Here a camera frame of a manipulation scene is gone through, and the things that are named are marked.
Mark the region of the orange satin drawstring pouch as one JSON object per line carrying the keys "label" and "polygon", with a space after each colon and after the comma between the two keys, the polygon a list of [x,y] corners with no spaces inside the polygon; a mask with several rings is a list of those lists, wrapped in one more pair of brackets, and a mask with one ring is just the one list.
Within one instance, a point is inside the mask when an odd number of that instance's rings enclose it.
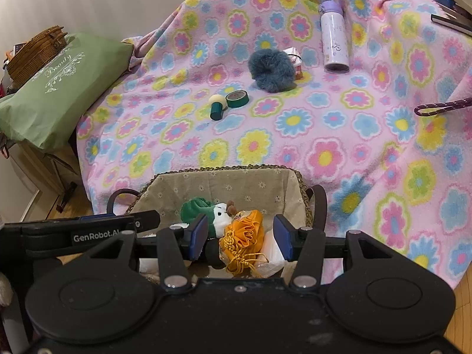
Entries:
{"label": "orange satin drawstring pouch", "polygon": [[257,209],[237,213],[219,239],[219,257],[233,276],[261,277],[258,265],[268,263],[262,253],[263,215]]}

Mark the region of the black sponge stamp brush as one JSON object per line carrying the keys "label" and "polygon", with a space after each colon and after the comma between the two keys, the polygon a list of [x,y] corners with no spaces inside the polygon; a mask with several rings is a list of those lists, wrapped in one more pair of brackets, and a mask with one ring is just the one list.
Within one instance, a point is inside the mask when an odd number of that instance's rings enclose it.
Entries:
{"label": "black sponge stamp brush", "polygon": [[212,268],[222,269],[226,264],[220,259],[219,240],[217,238],[208,239],[204,248],[205,258]]}

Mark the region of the green white plush toy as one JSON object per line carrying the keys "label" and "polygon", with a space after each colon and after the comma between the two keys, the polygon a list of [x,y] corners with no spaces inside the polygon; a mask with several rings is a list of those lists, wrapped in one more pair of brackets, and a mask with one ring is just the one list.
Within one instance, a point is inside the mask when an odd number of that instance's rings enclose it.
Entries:
{"label": "green white plush toy", "polygon": [[187,224],[190,224],[199,215],[205,215],[208,219],[208,238],[222,238],[226,226],[231,224],[236,213],[233,201],[215,204],[202,197],[186,201],[180,210],[182,222]]}

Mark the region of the woven basket with fabric lining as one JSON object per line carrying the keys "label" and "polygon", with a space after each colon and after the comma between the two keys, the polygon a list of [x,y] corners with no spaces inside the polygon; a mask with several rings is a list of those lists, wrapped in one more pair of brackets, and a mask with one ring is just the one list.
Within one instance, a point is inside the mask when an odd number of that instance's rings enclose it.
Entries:
{"label": "woven basket with fabric lining", "polygon": [[[133,196],[129,212],[156,210],[163,226],[187,227],[180,210],[182,205],[195,197],[205,198],[215,204],[233,201],[237,213],[257,209],[263,215],[265,237],[262,253],[268,263],[259,264],[261,277],[280,276],[289,281],[294,274],[294,261],[282,256],[273,236],[273,218],[282,214],[296,229],[324,228],[327,199],[321,186],[307,186],[301,174],[283,165],[249,165],[221,168],[185,169],[160,173],[140,192],[119,189],[107,202],[107,212],[114,211],[118,196]],[[199,262],[190,265],[194,278],[230,278],[233,275],[222,269],[212,268],[206,262],[204,248]]]}

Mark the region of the cream teal sponge stamp brush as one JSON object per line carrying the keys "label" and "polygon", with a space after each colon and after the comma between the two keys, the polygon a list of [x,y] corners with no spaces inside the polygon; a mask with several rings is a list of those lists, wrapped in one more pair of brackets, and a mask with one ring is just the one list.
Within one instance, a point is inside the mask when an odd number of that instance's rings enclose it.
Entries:
{"label": "cream teal sponge stamp brush", "polygon": [[226,97],[220,94],[214,94],[209,98],[210,104],[210,118],[213,121],[220,121],[223,117],[223,112],[227,108]]}

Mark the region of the green pillow with lettering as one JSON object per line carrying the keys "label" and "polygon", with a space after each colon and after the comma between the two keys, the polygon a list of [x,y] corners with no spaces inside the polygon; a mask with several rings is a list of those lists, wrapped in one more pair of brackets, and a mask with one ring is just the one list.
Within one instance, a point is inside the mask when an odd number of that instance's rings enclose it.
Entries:
{"label": "green pillow with lettering", "polygon": [[129,69],[134,46],[76,33],[16,93],[1,99],[1,132],[53,152],[68,142],[82,115]]}

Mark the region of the green washi tape roll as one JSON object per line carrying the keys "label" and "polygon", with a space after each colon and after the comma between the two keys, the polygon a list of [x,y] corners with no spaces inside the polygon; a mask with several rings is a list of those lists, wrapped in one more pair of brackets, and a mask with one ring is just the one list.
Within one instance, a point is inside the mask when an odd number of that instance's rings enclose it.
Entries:
{"label": "green washi tape roll", "polygon": [[226,103],[229,108],[240,108],[249,102],[246,90],[235,90],[226,95]]}

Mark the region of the pink floral fleece blanket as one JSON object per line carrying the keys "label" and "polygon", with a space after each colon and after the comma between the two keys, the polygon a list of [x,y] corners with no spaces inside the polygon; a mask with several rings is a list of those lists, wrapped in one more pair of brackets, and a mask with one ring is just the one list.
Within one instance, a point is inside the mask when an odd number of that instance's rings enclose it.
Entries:
{"label": "pink floral fleece blanket", "polygon": [[[350,69],[324,68],[319,7],[343,10]],[[433,0],[186,0],[133,37],[132,71],[79,122],[86,194],[168,171],[284,165],[328,197],[326,232],[360,229],[457,285],[471,263],[471,110],[415,107],[471,95],[471,39],[430,21]],[[257,50],[295,47],[302,79],[268,93]],[[209,98],[249,102],[210,118]]]}

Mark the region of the blue fluffy fur pouch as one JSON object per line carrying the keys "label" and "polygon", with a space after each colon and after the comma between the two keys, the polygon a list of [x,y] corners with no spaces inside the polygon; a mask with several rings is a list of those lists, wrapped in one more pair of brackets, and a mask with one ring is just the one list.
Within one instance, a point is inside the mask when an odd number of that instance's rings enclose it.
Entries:
{"label": "blue fluffy fur pouch", "polygon": [[248,69],[256,86],[265,92],[280,93],[296,87],[295,68],[284,51],[257,50],[248,60]]}

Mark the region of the brown wicker basket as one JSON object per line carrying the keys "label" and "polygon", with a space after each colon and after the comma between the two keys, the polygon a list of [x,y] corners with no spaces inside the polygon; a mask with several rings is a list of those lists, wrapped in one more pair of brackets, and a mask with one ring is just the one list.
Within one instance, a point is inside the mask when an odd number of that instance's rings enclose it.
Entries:
{"label": "brown wicker basket", "polygon": [[31,38],[6,66],[15,89],[21,88],[65,48],[67,33],[53,26]]}

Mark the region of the pink white house pouch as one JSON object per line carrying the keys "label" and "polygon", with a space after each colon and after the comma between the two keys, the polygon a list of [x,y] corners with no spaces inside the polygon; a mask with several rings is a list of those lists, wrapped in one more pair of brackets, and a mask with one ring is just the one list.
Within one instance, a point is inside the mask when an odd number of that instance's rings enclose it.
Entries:
{"label": "pink white house pouch", "polygon": [[299,80],[302,79],[303,73],[302,73],[302,58],[299,52],[295,47],[290,47],[284,50],[284,52],[287,54],[289,57],[294,70],[295,70],[295,79]]}

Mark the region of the lilac thermos bottle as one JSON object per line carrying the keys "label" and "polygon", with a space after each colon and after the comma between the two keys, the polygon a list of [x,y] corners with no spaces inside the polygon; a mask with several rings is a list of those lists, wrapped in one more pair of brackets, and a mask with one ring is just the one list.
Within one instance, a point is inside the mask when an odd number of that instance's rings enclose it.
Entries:
{"label": "lilac thermos bottle", "polygon": [[350,60],[343,10],[334,1],[323,2],[319,10],[324,68],[328,72],[346,73]]}

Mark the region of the dark book stack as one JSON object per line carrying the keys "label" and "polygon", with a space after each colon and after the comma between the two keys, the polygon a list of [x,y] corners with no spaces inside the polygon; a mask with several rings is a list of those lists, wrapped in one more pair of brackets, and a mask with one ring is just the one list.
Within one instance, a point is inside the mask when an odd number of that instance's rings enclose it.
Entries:
{"label": "dark book stack", "polygon": [[471,37],[471,4],[465,0],[434,0],[442,10],[431,14],[430,21]]}

